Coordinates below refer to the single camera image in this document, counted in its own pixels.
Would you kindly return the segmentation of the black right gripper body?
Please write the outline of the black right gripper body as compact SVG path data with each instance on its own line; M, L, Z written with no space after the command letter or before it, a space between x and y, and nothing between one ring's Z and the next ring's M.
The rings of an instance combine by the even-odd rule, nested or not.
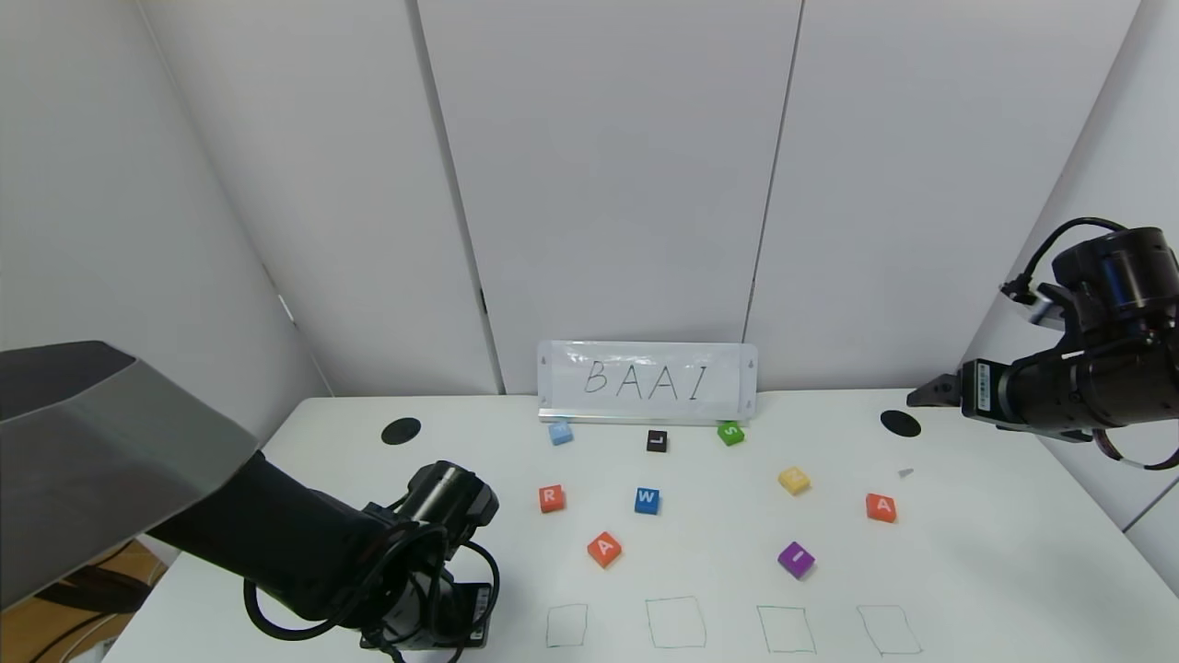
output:
M1061 352L1019 357L1014 365L976 357L960 369L961 411L1001 431L1084 434L1084 399Z

